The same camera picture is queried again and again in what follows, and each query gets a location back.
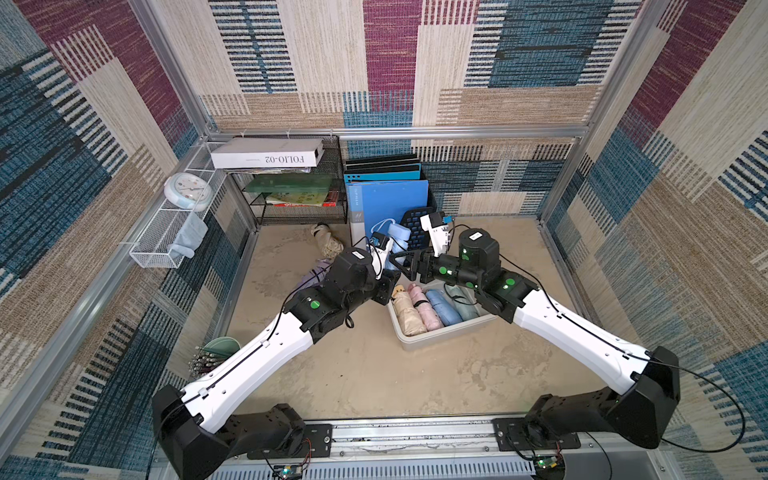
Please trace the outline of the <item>mint green umbrella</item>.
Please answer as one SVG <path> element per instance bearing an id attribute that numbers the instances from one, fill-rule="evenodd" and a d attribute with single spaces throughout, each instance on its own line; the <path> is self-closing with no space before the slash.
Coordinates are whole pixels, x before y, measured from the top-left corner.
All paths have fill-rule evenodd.
<path id="1" fill-rule="evenodd" d="M 459 313 L 463 321 L 469 321 L 478 317 L 477 302 L 472 293 L 457 285 L 444 285 L 445 293 Z"/>

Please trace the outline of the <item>pale pink umbrella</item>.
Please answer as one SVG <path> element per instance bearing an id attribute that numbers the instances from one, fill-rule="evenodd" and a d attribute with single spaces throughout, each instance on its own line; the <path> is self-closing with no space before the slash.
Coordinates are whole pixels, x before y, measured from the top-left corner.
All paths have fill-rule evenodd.
<path id="1" fill-rule="evenodd" d="M 411 283 L 407 287 L 414 308 L 419 313 L 423 324 L 428 332 L 435 331 L 444 327 L 437 313 L 432 308 L 426 294 L 421 286 Z"/>

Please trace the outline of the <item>light blue umbrella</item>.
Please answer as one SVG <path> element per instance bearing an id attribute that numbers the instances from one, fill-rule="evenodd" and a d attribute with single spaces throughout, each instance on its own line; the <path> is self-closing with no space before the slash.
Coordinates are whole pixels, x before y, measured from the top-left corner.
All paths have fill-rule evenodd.
<path id="1" fill-rule="evenodd" d="M 463 318 L 447 297 L 438 290 L 427 290 L 426 297 L 446 327 L 463 322 Z"/>

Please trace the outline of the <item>beige umbrella wooden handle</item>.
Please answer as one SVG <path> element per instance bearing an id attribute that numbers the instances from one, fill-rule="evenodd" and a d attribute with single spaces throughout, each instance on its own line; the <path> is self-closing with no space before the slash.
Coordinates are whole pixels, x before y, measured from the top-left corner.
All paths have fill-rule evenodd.
<path id="1" fill-rule="evenodd" d="M 414 307 L 410 295 L 402 285 L 394 287 L 391 303 L 402 333 L 407 337 L 427 332 L 426 326 Z"/>

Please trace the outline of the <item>lilac umbrella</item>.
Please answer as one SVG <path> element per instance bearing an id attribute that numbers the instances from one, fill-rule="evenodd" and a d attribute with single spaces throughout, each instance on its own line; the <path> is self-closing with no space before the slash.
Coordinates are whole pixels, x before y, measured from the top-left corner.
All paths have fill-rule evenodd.
<path id="1" fill-rule="evenodd" d="M 317 261 L 310 271 L 301 278 L 297 285 L 297 290 L 301 291 L 302 289 L 320 284 L 325 279 L 331 265 L 332 261 L 330 259 Z"/>

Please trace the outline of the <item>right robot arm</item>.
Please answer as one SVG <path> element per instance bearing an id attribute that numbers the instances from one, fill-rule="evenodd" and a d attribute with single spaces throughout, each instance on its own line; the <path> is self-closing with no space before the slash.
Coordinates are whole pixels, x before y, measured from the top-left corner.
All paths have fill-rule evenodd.
<path id="1" fill-rule="evenodd" d="M 646 449 L 660 445 L 680 401 L 679 360 L 673 352 L 649 351 L 563 307 L 532 273 L 502 255 L 483 229 L 463 231 L 457 255 L 431 246 L 389 258 L 411 280 L 468 288 L 484 310 L 547 340 L 604 382 L 592 392 L 540 396 L 521 426 L 530 446 L 592 432 L 614 433 Z"/>

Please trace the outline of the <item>cream umbrella at back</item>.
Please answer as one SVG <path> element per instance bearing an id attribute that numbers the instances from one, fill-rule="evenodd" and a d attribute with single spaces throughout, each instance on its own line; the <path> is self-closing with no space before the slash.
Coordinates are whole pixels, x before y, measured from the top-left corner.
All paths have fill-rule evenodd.
<path id="1" fill-rule="evenodd" d="M 324 259 L 334 260 L 345 248 L 344 244 L 334 236 L 327 224 L 318 223 L 311 228 L 311 234 Z"/>

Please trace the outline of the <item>white FOLIO-02 box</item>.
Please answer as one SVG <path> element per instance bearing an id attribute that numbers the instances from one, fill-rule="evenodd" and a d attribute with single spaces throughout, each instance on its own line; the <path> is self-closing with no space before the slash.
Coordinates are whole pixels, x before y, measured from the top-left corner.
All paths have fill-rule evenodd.
<path id="1" fill-rule="evenodd" d="M 234 138 L 211 153 L 216 169 L 316 167 L 321 139 Z"/>

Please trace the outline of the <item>teal file folder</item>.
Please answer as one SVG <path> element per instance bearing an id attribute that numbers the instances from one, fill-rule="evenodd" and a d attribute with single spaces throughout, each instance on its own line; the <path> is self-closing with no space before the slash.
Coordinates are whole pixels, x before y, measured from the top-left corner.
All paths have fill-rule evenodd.
<path id="1" fill-rule="evenodd" d="M 362 170 L 353 170 L 349 167 L 343 178 L 345 183 L 420 180 L 421 164 L 379 165 L 376 168 Z"/>

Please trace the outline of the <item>red and green book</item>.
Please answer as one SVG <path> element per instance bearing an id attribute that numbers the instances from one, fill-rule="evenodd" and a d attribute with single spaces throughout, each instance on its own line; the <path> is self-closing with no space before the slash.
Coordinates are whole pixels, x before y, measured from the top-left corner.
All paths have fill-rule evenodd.
<path id="1" fill-rule="evenodd" d="M 338 191 L 282 192 L 266 195 L 265 201 L 277 207 L 335 207 L 339 200 Z"/>

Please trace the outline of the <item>green book on shelf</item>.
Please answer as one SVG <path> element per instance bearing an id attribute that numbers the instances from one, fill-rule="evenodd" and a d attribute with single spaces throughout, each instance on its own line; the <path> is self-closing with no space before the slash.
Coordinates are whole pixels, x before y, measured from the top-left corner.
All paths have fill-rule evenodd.
<path id="1" fill-rule="evenodd" d="M 256 175 L 244 190 L 261 193 L 327 193 L 334 178 L 326 174 L 288 173 Z"/>

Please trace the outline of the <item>light blue cloth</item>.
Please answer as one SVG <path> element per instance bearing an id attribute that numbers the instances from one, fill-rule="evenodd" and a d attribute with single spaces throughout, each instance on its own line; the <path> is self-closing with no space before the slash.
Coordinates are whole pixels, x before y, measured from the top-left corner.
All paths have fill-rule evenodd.
<path id="1" fill-rule="evenodd" d="M 193 258 L 207 232 L 207 224 L 197 214 L 189 214 L 174 240 L 167 247 L 170 258 L 174 262 L 184 258 Z"/>

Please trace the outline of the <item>white round clock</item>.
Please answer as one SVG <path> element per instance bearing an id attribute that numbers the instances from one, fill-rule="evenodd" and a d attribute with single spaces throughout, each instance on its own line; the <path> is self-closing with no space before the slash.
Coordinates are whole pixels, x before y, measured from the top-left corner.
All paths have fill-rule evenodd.
<path id="1" fill-rule="evenodd" d="M 163 193 L 172 205 L 194 212 L 206 210 L 214 198 L 206 180 L 187 172 L 169 177 L 164 183 Z"/>

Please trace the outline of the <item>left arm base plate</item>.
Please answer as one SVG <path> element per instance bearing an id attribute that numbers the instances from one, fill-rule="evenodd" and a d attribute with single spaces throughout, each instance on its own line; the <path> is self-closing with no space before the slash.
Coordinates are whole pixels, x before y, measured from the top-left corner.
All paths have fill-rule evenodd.
<path id="1" fill-rule="evenodd" d="M 248 452 L 246 456 L 250 460 L 326 458 L 331 454 L 332 440 L 333 425 L 331 423 L 307 424 L 291 429 L 287 437 L 281 439 L 279 443 L 258 447 L 255 451 Z"/>

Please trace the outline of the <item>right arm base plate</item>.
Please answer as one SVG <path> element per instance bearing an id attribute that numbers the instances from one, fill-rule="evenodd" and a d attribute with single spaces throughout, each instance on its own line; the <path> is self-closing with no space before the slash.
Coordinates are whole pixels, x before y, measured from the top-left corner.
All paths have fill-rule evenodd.
<path id="1" fill-rule="evenodd" d="M 555 435 L 542 427 L 528 425 L 523 417 L 497 417 L 491 424 L 500 451 L 575 450 L 581 447 L 576 433 Z"/>

